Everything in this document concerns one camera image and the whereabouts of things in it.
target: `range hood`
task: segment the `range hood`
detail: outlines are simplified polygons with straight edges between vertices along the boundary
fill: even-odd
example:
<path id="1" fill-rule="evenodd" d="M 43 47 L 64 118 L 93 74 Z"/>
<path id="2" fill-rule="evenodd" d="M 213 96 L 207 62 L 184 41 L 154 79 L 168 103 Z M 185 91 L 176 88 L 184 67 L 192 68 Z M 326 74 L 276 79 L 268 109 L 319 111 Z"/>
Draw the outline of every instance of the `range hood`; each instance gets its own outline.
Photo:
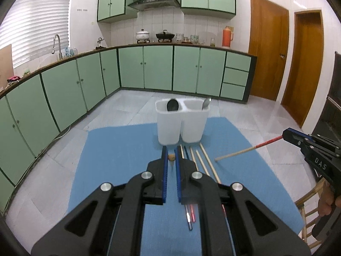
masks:
<path id="1" fill-rule="evenodd" d="M 178 0 L 138 0 L 128 5 L 128 7 L 137 9 L 142 12 L 151 8 L 160 8 L 160 7 L 180 7 Z"/>

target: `white pot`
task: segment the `white pot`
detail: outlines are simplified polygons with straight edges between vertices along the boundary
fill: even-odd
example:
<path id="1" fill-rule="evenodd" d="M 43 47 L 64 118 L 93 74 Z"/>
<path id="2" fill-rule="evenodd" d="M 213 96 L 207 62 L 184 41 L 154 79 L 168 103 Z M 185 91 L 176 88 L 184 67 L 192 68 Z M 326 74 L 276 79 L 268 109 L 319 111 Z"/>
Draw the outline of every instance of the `white pot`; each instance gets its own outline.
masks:
<path id="1" fill-rule="evenodd" d="M 136 39 L 137 40 L 149 40 L 149 33 L 145 30 L 141 30 L 136 33 Z"/>

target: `blue mat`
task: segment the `blue mat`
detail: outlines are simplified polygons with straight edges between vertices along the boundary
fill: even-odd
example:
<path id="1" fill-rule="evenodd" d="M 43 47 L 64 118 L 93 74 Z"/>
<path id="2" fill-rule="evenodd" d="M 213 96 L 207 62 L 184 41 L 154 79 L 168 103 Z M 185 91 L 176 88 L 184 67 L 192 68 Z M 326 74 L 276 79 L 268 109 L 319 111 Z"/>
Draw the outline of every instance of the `blue mat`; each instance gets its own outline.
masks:
<path id="1" fill-rule="evenodd" d="M 202 144 L 210 159 L 251 146 L 226 118 L 207 120 Z M 201 153 L 199 145 L 192 147 Z M 161 151 L 156 124 L 90 131 L 72 185 L 68 212 L 103 182 L 124 184 L 145 171 L 150 161 L 161 157 Z M 301 231 L 303 221 L 298 209 L 256 151 L 224 159 L 214 166 L 223 184 L 241 182 L 294 232 Z M 146 205 L 141 255 L 201 254 L 199 222 L 193 225 L 192 232 L 188 230 L 184 206 L 177 199 L 175 166 L 169 166 L 166 203 L 163 206 Z"/>

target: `wooden chair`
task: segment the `wooden chair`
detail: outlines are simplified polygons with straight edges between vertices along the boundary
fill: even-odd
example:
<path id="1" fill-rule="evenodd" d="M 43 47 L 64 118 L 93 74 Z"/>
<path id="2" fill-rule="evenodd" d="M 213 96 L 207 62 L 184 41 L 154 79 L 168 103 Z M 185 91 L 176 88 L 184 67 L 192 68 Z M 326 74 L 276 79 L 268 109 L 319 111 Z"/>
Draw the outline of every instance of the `wooden chair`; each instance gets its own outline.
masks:
<path id="1" fill-rule="evenodd" d="M 311 232 L 307 233 L 309 227 L 313 226 L 316 222 L 317 222 L 317 218 L 315 218 L 314 220 L 312 220 L 311 222 L 309 222 L 308 224 L 306 223 L 306 218 L 314 213 L 316 213 L 318 211 L 318 209 L 314 209 L 312 211 L 310 211 L 309 213 L 306 213 L 305 209 L 304 209 L 304 203 L 307 202 L 309 199 L 311 199 L 315 194 L 318 194 L 318 196 L 320 197 L 323 191 L 323 185 L 325 183 L 325 178 L 322 178 L 317 184 L 316 186 L 309 191 L 306 195 L 304 195 L 303 197 L 301 197 L 300 199 L 298 199 L 295 204 L 298 207 L 303 221 L 304 221 L 304 226 L 302 229 L 302 240 L 304 240 L 306 243 L 308 243 L 308 238 L 311 236 Z M 309 245 L 310 249 L 313 249 L 314 247 L 320 245 L 321 242 L 320 241 L 315 241 L 313 243 L 311 243 Z"/>

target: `faucet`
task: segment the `faucet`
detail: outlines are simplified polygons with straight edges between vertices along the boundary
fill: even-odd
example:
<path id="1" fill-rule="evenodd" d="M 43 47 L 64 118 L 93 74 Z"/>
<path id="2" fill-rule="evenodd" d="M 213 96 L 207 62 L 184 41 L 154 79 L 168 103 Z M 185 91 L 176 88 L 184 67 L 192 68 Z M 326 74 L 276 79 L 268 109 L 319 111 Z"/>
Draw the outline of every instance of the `faucet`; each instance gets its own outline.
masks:
<path id="1" fill-rule="evenodd" d="M 58 38 L 58 45 L 59 45 L 59 60 L 61 60 L 63 58 L 62 56 L 62 52 L 61 52 L 61 49 L 60 49 L 60 37 L 59 35 L 55 35 L 55 37 L 53 38 L 53 48 L 52 48 L 52 54 L 55 53 L 55 42 L 56 42 L 56 37 Z"/>

